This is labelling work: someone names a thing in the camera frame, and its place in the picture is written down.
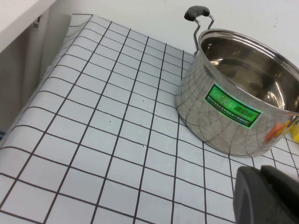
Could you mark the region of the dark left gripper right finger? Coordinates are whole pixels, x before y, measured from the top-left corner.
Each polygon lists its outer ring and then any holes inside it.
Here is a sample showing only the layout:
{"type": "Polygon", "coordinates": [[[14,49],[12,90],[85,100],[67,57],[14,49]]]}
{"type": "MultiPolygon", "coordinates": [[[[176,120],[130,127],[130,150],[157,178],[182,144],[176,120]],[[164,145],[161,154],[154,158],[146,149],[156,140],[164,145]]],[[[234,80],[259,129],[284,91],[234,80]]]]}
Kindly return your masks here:
{"type": "Polygon", "coordinates": [[[279,189],[299,189],[299,182],[269,165],[262,165],[260,168],[262,175],[267,181],[279,189]]]}

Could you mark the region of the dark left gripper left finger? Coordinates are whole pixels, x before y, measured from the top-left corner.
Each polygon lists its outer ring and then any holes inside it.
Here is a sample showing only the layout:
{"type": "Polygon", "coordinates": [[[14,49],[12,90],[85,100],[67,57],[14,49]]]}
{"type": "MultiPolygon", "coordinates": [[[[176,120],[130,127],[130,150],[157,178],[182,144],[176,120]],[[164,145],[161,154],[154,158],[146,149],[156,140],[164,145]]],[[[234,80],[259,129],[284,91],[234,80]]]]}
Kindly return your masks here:
{"type": "Polygon", "coordinates": [[[237,224],[297,224],[299,189],[279,189],[260,169],[239,167],[234,190],[237,224]]]}

